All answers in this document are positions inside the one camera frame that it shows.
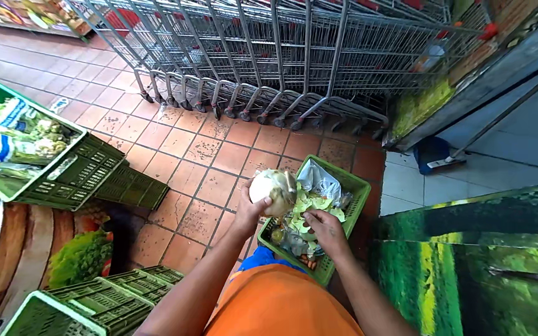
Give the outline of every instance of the person's right hand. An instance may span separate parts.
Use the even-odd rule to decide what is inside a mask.
[[[313,228],[319,245],[334,262],[352,257],[344,228],[336,216],[323,210],[307,210],[303,217]]]

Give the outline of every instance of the green plastic basket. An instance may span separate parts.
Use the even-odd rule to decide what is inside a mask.
[[[184,278],[184,274],[163,266],[147,267],[139,271],[155,276],[156,278],[159,278],[161,280],[167,281],[172,285],[177,284],[180,280]]]
[[[50,112],[27,97],[0,84],[0,103],[7,97],[24,99],[30,106],[77,132],[78,138],[39,176],[24,182],[0,179],[4,202],[23,202],[57,209],[77,210],[124,161],[124,154],[89,134],[84,127]]]
[[[167,184],[153,179],[127,164],[120,165],[94,195],[103,200],[157,210],[168,193]]]
[[[332,177],[338,180],[341,184],[343,191],[349,191],[354,195],[352,201],[350,202],[345,211],[346,221],[342,223],[342,226],[344,227],[344,233],[346,233],[346,238],[348,238],[350,236],[350,233],[352,232],[352,229],[354,228],[356,220],[362,212],[362,208],[365,205],[366,198],[369,196],[370,184],[369,182],[357,177],[356,175],[346,172],[345,170],[336,167],[333,164],[330,164],[317,156],[307,156],[301,167],[303,167],[304,164],[306,164],[306,162],[311,159],[315,163],[323,167],[323,169],[325,169],[326,172],[331,174]],[[323,256],[318,262],[315,270],[311,270],[305,264],[301,263],[298,259],[296,259],[295,256],[291,255],[286,250],[280,248],[279,246],[271,242],[271,232],[274,228],[276,228],[275,218],[267,219],[267,221],[265,221],[265,225],[263,225],[263,228],[261,228],[261,231],[259,231],[259,241],[276,254],[288,260],[290,263],[304,269],[313,279],[315,279],[319,284],[321,284],[321,286],[327,286],[329,280],[331,279],[331,276],[333,275],[333,271],[335,270],[335,266],[331,258],[327,255]]]
[[[141,270],[117,274],[103,279],[138,294],[153,304],[158,304],[163,296],[173,287],[173,284]]]
[[[131,335],[183,274],[163,266],[31,293],[2,335]]]
[[[51,292],[30,293],[2,335],[125,335],[145,320],[153,304],[95,279]]]

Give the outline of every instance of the packaged vegetable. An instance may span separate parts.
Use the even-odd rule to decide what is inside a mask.
[[[0,103],[0,127],[31,133],[41,120],[53,121],[23,99],[13,97]]]

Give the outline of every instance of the peeled vegetable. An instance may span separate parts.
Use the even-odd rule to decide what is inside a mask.
[[[273,203],[261,215],[281,217],[292,210],[296,202],[296,178],[289,172],[267,169],[254,177],[249,196],[253,203],[271,197]]]

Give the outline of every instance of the shopping cart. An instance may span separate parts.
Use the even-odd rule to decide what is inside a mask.
[[[479,1],[73,0],[91,27],[151,77],[159,103],[286,125],[325,115],[388,126],[388,97],[427,88],[482,43]],[[146,87],[141,95],[153,101]],[[159,87],[166,88],[166,98]]]

